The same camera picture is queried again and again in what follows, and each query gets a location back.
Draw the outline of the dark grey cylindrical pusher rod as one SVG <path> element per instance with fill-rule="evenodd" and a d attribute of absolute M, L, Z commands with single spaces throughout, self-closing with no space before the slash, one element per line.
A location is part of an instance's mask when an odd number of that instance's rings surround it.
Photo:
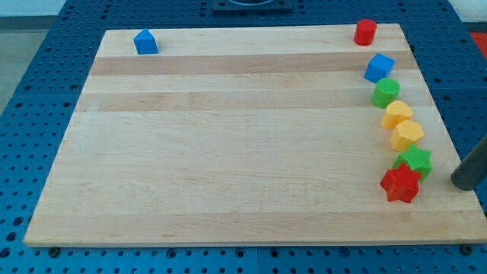
<path fill-rule="evenodd" d="M 450 176 L 455 187 L 460 190 L 474 190 L 486 177 L 486 136 L 463 159 Z"/>

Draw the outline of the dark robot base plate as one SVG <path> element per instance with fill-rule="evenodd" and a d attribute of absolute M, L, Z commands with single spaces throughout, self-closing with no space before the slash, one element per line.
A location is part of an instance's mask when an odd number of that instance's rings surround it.
<path fill-rule="evenodd" d="M 211 0 L 213 11 L 291 11 L 292 0 Z"/>

